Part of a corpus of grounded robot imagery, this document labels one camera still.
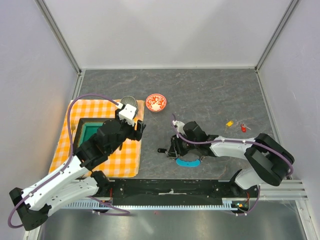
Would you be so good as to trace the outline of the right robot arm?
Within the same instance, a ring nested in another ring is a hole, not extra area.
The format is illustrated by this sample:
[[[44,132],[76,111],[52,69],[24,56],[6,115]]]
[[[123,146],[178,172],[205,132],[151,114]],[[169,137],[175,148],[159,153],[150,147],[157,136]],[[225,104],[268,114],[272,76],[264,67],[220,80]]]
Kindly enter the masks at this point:
[[[186,156],[230,157],[249,162],[248,169],[241,169],[231,179],[229,191],[235,197],[242,196],[249,188],[263,183],[277,187],[284,178],[293,174],[294,157],[268,134],[238,139],[207,134],[195,122],[171,122],[175,134],[170,139],[166,155],[185,161]]]

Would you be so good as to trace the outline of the blue tag keyring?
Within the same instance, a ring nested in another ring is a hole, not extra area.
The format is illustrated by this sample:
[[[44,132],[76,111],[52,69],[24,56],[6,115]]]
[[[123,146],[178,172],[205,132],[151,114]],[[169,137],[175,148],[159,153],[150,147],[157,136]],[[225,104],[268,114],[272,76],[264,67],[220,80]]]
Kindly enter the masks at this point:
[[[169,158],[173,158],[178,166],[195,168],[201,164],[202,158],[194,153],[187,153],[185,155],[179,155],[175,153],[167,153]]]

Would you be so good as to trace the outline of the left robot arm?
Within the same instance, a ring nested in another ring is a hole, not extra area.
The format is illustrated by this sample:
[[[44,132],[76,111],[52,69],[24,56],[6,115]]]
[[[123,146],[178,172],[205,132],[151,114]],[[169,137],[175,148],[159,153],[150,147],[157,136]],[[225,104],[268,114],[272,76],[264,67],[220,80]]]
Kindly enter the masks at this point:
[[[14,188],[9,195],[21,226],[31,231],[65,205],[97,194],[106,196],[110,185],[102,171],[94,168],[108,160],[126,140],[140,141],[146,125],[138,120],[108,118],[88,140],[84,141],[60,167],[24,189]]]

